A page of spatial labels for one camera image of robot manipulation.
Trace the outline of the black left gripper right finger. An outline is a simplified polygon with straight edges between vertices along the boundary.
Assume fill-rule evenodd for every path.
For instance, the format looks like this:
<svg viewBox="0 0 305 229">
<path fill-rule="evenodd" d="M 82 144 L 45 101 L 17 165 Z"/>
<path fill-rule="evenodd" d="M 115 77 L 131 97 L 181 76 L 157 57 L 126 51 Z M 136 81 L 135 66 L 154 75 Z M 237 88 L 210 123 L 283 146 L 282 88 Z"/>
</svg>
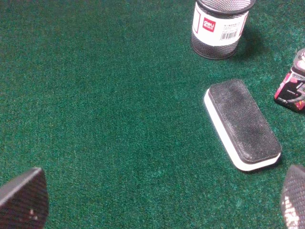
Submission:
<svg viewBox="0 0 305 229">
<path fill-rule="evenodd" d="M 281 193 L 281 212 L 288 229 L 305 227 L 305 167 L 291 165 Z"/>
</svg>

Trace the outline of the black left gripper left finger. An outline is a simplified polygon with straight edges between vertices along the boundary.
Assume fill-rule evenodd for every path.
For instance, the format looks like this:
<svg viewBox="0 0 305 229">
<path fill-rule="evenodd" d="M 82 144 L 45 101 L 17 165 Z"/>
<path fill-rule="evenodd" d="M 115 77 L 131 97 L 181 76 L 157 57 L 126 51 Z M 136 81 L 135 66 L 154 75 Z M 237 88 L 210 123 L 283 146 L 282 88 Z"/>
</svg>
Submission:
<svg viewBox="0 0 305 229">
<path fill-rule="evenodd" d="M 42 229 L 49 215 L 45 172 L 33 167 L 0 187 L 2 229 Z"/>
</svg>

